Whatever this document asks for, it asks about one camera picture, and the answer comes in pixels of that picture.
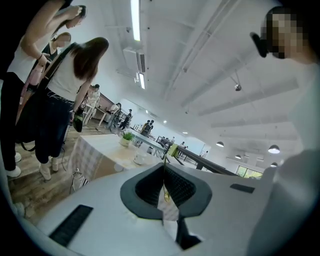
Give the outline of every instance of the window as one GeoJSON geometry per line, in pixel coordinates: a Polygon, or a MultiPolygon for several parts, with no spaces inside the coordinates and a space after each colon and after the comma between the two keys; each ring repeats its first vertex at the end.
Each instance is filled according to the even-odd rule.
{"type": "Polygon", "coordinates": [[[236,170],[236,174],[244,178],[254,178],[258,180],[260,180],[262,176],[261,172],[258,172],[256,170],[251,170],[240,165],[238,167],[238,170],[236,170]]]}

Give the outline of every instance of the backpack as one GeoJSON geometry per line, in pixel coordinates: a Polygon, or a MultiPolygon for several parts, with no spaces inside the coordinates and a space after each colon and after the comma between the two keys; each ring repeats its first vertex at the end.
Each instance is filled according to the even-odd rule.
{"type": "Polygon", "coordinates": [[[71,44],[57,57],[57,60],[53,63],[53,65],[47,71],[45,77],[40,82],[35,94],[30,97],[22,109],[20,118],[15,126],[15,142],[20,143],[23,149],[26,151],[31,152],[36,149],[35,146],[32,149],[26,149],[24,143],[33,142],[36,140],[38,133],[38,121],[41,118],[39,115],[39,106],[45,98],[44,94],[48,83],[54,76],[61,62],[75,45],[76,43],[71,44]]]}

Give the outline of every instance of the black mesh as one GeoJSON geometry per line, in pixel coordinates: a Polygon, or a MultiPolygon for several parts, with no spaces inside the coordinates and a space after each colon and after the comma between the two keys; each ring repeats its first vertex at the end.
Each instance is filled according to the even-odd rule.
{"type": "Polygon", "coordinates": [[[135,186],[135,192],[146,203],[157,207],[160,190],[164,183],[163,167],[153,171],[148,176],[139,180],[135,186]]]}
{"type": "Polygon", "coordinates": [[[196,186],[191,181],[168,168],[164,172],[164,185],[177,207],[196,193],[196,186]]]}

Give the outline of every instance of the white surface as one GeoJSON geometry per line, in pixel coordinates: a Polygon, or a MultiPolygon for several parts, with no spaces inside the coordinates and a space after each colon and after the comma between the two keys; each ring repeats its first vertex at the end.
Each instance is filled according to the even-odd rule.
{"type": "Polygon", "coordinates": [[[215,255],[244,256],[249,238],[262,215],[272,188],[275,168],[266,170],[261,180],[221,175],[177,166],[204,180],[212,190],[212,198],[197,217],[185,219],[188,231],[201,240],[213,238],[215,255]],[[254,187],[252,194],[230,188],[237,183],[254,187]]]}
{"type": "Polygon", "coordinates": [[[140,219],[121,201],[122,184],[148,168],[124,171],[89,182],[55,206],[37,227],[49,235],[73,209],[83,204],[93,207],[93,211],[68,249],[86,256],[165,256],[180,252],[161,220],[140,219]]]}

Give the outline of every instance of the green plant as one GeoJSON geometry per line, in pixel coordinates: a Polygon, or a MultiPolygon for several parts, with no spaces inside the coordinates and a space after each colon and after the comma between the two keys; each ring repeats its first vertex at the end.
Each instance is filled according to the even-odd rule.
{"type": "Polygon", "coordinates": [[[134,135],[131,132],[127,132],[123,135],[123,138],[127,141],[132,141],[134,139],[134,135]]]}

